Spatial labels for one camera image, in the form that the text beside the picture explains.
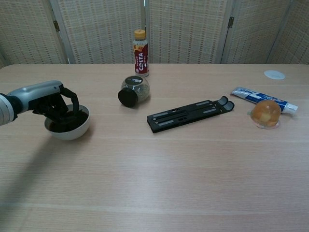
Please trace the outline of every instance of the woven panel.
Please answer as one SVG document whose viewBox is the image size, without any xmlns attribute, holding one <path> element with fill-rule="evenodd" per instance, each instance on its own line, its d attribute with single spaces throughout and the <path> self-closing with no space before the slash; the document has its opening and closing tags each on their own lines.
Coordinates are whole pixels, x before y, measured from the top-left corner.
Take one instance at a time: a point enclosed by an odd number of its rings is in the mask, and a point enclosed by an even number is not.
<svg viewBox="0 0 309 232">
<path fill-rule="evenodd" d="M 0 54 L 0 69 L 2 69 L 4 66 L 5 66 L 4 60 L 2 59 L 1 54 Z"/>
<path fill-rule="evenodd" d="M 0 46 L 13 64 L 62 63 L 44 0 L 0 0 Z"/>
<path fill-rule="evenodd" d="M 223 63 L 265 63 L 289 0 L 239 0 Z"/>
<path fill-rule="evenodd" d="M 214 63 L 227 0 L 150 0 L 152 63 Z"/>
<path fill-rule="evenodd" d="M 270 63 L 309 64 L 309 1 L 296 0 Z"/>
<path fill-rule="evenodd" d="M 133 63 L 139 0 L 58 0 L 76 63 Z"/>
</svg>

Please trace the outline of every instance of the bottle cap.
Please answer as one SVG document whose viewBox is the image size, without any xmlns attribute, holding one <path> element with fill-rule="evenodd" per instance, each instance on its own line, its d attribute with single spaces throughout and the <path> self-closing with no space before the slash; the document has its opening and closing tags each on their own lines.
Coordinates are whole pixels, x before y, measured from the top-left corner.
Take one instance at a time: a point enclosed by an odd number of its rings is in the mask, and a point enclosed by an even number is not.
<svg viewBox="0 0 309 232">
<path fill-rule="evenodd" d="M 298 109 L 298 106 L 287 103 L 284 110 L 283 110 L 283 113 L 288 113 L 288 114 L 294 115 L 296 113 L 297 109 Z"/>
<path fill-rule="evenodd" d="M 136 92 L 130 88 L 123 88 L 118 93 L 119 101 L 126 107 L 133 107 L 139 100 Z"/>
<path fill-rule="evenodd" d="M 135 30 L 134 35 L 137 40 L 144 40 L 146 38 L 146 32 L 142 29 Z"/>
</svg>

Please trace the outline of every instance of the white cap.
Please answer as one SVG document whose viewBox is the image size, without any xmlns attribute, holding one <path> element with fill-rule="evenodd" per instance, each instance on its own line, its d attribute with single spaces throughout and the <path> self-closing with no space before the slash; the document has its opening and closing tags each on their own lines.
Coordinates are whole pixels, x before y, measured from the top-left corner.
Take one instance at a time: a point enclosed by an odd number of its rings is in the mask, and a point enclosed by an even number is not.
<svg viewBox="0 0 309 232">
<path fill-rule="evenodd" d="M 297 105 L 287 103 L 282 113 L 288 113 L 288 114 L 294 115 L 297 109 L 298 109 Z"/>
</svg>

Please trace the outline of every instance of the white round lid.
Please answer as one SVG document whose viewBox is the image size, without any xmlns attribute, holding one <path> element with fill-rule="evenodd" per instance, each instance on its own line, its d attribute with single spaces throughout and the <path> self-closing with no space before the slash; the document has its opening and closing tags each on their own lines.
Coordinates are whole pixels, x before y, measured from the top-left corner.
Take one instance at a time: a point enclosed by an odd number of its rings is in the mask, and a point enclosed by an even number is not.
<svg viewBox="0 0 309 232">
<path fill-rule="evenodd" d="M 277 70 L 266 70 L 264 74 L 273 80 L 283 80 L 285 78 L 285 75 Z"/>
</svg>

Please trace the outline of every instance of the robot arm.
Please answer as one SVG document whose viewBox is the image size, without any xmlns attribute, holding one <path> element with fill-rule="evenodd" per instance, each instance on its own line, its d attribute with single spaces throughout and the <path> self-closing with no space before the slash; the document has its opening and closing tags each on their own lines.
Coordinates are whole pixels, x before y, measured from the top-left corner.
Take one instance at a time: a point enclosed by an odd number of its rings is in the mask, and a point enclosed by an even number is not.
<svg viewBox="0 0 309 232">
<path fill-rule="evenodd" d="M 66 116 L 68 108 L 62 96 L 71 98 L 74 116 Z M 14 121 L 18 114 L 32 110 L 55 123 L 66 124 L 76 118 L 79 111 L 75 93 L 63 87 L 60 81 L 48 81 L 0 94 L 0 126 Z"/>
</svg>

